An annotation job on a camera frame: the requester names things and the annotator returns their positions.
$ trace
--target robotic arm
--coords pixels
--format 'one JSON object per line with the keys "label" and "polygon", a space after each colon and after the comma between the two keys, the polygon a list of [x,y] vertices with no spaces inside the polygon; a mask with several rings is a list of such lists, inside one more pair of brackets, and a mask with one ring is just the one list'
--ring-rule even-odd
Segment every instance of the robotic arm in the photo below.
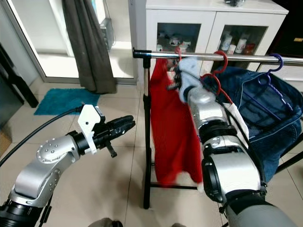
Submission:
{"label": "robotic arm", "polygon": [[130,115],[105,123],[105,116],[92,105],[84,105],[78,124],[81,133],[72,131],[38,148],[35,159],[18,175],[8,200],[0,207],[1,227],[34,227],[44,207],[46,222],[48,201],[62,173],[81,155],[95,154],[98,148],[107,147],[112,157],[117,156],[110,141],[135,126]]}
{"label": "robotic arm", "polygon": [[190,107],[202,143],[205,193],[223,205],[220,212],[226,212],[229,226],[295,227],[285,213],[265,201],[261,164],[237,137],[226,108],[203,88],[196,60],[179,62],[175,82],[180,100]]}

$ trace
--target clothes rack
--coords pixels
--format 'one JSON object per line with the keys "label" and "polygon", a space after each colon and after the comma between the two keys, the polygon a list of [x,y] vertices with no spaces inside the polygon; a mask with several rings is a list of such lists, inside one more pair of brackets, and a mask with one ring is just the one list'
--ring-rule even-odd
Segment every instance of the clothes rack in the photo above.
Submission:
{"label": "clothes rack", "polygon": [[[136,50],[133,48],[133,57],[143,59],[143,69],[144,69],[144,117],[145,117],[145,149],[146,149],[146,169],[145,169],[145,182],[144,182],[144,198],[143,207],[148,209],[150,207],[150,195],[151,187],[162,187],[156,182],[151,182],[151,166],[154,166],[152,160],[152,149],[151,149],[151,96],[149,91],[150,83],[150,67],[152,58],[165,58],[165,59],[178,59],[179,54],[174,52],[154,52],[149,50]],[[182,53],[181,57],[195,57],[200,61],[223,61],[224,58],[219,54],[209,54],[209,53]],[[227,55],[228,61],[246,61],[246,62],[258,62],[258,63],[270,63],[279,64],[279,60],[276,57],[271,56],[254,56],[254,55]],[[303,66],[303,58],[283,58],[284,65],[294,65]],[[303,141],[303,135],[301,134],[297,141],[287,148],[284,152],[286,154],[288,151],[297,146],[301,141]],[[276,173],[286,169],[292,164],[300,161],[303,158],[303,151],[280,165]],[[182,186],[182,185],[171,185],[169,188],[176,189],[195,189],[192,186]]]}

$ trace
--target denim jacket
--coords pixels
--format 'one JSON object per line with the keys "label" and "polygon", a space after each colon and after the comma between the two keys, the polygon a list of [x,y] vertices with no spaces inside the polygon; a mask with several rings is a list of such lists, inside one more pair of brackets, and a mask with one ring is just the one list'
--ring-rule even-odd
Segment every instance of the denim jacket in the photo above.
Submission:
{"label": "denim jacket", "polygon": [[[253,72],[235,67],[227,67],[217,74],[222,89],[230,96],[241,113],[250,132],[250,145],[258,154],[264,167],[265,178],[268,182],[276,172],[279,159],[283,152],[293,144],[301,133],[300,117],[303,113],[302,94],[291,85],[270,74],[271,84],[283,94],[293,111],[289,111],[280,100],[279,95],[267,85],[258,83],[258,77],[264,72]],[[213,87],[208,79],[205,83]],[[250,97],[254,97],[261,104],[276,114],[281,120],[270,115]],[[220,94],[219,100],[226,102]]]}

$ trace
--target purple hanger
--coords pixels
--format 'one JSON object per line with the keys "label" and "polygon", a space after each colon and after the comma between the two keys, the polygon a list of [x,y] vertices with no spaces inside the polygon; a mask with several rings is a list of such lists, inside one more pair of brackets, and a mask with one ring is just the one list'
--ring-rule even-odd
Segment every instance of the purple hanger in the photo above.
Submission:
{"label": "purple hanger", "polygon": [[266,81],[265,83],[262,83],[261,80],[260,80],[260,78],[261,78],[263,75],[259,76],[259,77],[258,77],[258,83],[259,83],[260,85],[262,85],[262,86],[269,86],[269,87],[271,87],[271,89],[273,89],[273,91],[276,92],[276,93],[279,95],[280,100],[282,101],[282,103],[283,103],[284,105],[286,105],[287,108],[288,108],[290,111],[293,111],[293,108],[290,106],[290,104],[287,103],[287,102],[284,100],[282,93],[279,92],[278,89],[276,89],[276,88],[271,84],[271,78],[270,78],[270,75],[269,75],[271,72],[279,71],[279,70],[283,67],[283,64],[284,64],[283,58],[281,57],[280,54],[277,54],[277,53],[272,53],[272,54],[270,54],[270,56],[274,56],[274,57],[278,58],[278,59],[279,59],[279,62],[280,62],[280,66],[279,66],[277,69],[275,69],[275,70],[269,70],[269,71],[264,75],[264,76],[265,76],[265,79],[267,79],[267,81]]}

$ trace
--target doorway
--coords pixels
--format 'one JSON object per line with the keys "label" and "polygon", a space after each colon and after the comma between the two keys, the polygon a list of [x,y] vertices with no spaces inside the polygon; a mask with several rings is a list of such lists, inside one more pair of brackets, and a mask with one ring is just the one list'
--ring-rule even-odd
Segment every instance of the doorway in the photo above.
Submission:
{"label": "doorway", "polygon": [[[128,0],[91,0],[118,84],[136,84]],[[7,0],[44,82],[79,83],[61,0]]]}

